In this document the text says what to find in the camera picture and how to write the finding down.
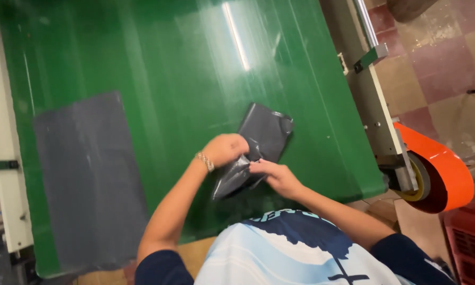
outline gold bracelet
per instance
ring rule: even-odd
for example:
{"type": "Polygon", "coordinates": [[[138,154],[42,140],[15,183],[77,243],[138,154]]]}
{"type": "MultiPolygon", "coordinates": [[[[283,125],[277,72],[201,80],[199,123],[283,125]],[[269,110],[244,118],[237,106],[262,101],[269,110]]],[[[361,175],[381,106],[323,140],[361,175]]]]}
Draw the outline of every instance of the gold bracelet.
{"type": "Polygon", "coordinates": [[[213,170],[215,170],[215,165],[211,162],[211,160],[208,159],[208,157],[202,151],[197,152],[195,154],[195,157],[203,161],[203,163],[208,168],[208,172],[212,172],[213,170]]]}

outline black plastic bag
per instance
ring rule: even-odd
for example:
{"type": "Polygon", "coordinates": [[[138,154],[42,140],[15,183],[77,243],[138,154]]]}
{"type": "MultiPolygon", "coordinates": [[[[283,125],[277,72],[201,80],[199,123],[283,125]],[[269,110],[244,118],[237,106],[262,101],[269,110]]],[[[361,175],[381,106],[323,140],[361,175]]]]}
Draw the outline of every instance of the black plastic bag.
{"type": "Polygon", "coordinates": [[[293,127],[293,120],[289,116],[252,102],[238,131],[248,142],[250,152],[222,169],[212,199],[227,198],[245,188],[257,186],[264,175],[250,174],[250,161],[263,158],[278,162],[293,127]]]}

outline blue and white shirt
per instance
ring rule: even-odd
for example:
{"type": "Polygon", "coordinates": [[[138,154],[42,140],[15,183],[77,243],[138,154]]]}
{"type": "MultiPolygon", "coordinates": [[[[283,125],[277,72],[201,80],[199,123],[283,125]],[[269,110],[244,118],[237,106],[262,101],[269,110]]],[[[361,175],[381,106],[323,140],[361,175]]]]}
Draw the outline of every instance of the blue and white shirt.
{"type": "MultiPolygon", "coordinates": [[[[147,256],[136,285],[194,284],[177,252],[147,256]]],[[[390,235],[368,252],[331,222],[299,210],[229,226],[210,247],[195,284],[454,285],[408,237],[390,235]]]]}

